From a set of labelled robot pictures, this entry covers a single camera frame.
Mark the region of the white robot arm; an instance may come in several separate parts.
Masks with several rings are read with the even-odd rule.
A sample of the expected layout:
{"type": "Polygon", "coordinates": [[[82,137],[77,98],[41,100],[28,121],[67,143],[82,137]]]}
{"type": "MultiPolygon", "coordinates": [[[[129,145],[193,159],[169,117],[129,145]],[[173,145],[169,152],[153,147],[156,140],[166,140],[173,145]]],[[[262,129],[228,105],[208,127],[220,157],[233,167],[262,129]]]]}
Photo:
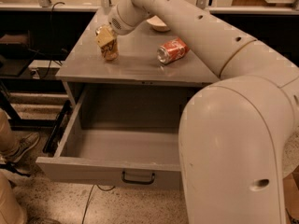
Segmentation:
{"type": "Polygon", "coordinates": [[[184,108],[178,150],[190,224],[286,224],[283,148],[298,126],[298,68],[184,0],[121,0],[127,35],[158,16],[219,78],[184,108]]]}

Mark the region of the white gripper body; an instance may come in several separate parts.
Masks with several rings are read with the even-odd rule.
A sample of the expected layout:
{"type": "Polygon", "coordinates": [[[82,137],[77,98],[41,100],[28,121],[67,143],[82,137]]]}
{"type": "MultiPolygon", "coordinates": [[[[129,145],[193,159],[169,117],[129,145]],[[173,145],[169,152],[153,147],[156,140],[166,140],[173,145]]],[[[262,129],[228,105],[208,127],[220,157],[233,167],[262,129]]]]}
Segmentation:
{"type": "Polygon", "coordinates": [[[108,24],[117,35],[130,34],[149,13],[133,4],[131,0],[120,0],[108,14],[108,24]]]}

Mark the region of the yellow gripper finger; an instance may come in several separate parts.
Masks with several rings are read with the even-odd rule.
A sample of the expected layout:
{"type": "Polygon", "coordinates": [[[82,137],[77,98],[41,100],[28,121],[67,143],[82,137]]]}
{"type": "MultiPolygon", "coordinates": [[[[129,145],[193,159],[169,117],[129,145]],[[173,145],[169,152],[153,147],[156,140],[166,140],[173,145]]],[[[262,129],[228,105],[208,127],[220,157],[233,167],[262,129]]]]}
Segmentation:
{"type": "Polygon", "coordinates": [[[113,48],[116,40],[116,34],[109,25],[100,26],[96,30],[96,43],[100,48],[103,48],[105,46],[113,48]]]}

